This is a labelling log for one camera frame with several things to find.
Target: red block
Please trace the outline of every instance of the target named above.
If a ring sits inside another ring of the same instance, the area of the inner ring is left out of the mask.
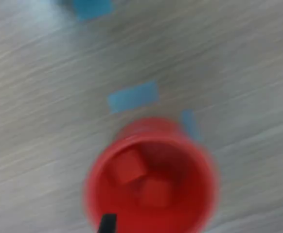
[[[167,207],[172,200],[173,184],[162,176],[149,176],[141,189],[141,205],[149,207]]]
[[[144,176],[147,168],[137,150],[127,150],[117,155],[111,162],[111,168],[116,181],[126,184]]]

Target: floor surface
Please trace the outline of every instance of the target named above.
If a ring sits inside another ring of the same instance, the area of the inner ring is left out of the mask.
[[[155,80],[160,101],[111,114]],[[0,0],[0,233],[93,232],[85,174],[134,119],[194,110],[221,174],[207,233],[283,233],[283,0]]]

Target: blue tape strip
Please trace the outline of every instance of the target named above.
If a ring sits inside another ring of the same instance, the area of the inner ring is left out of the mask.
[[[192,110],[184,110],[181,113],[181,122],[185,132],[192,140],[201,142],[201,135],[196,125],[195,115]]]
[[[80,20],[87,20],[109,14],[113,7],[111,0],[73,0]]]
[[[109,95],[108,104],[112,113],[118,113],[153,103],[158,99],[157,84],[147,82]]]

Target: cup rim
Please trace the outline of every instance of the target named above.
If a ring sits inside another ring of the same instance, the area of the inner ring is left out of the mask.
[[[218,180],[215,166],[205,149],[193,142],[190,138],[186,137],[185,135],[174,136],[163,132],[141,132],[128,137],[116,139],[99,155],[96,161],[92,164],[91,170],[87,173],[83,185],[84,211],[88,220],[96,228],[99,226],[100,216],[95,211],[98,208],[98,205],[95,202],[95,192],[92,190],[95,190],[97,187],[97,178],[103,172],[105,165],[121,150],[141,142],[168,143],[183,150],[188,155],[191,155],[190,157],[195,159],[197,164],[201,167],[201,170],[204,172],[204,176],[208,182],[209,196],[207,206],[205,207],[203,213],[196,221],[196,224],[193,224],[188,232],[198,232],[202,230],[213,215],[217,205]]]

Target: gray floor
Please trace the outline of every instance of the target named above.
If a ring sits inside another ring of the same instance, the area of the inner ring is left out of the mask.
[[[83,178],[133,119],[194,109],[221,173],[208,233],[283,233],[283,0],[116,0],[78,22],[0,0],[0,233],[93,232]],[[112,115],[148,80],[160,101]]]

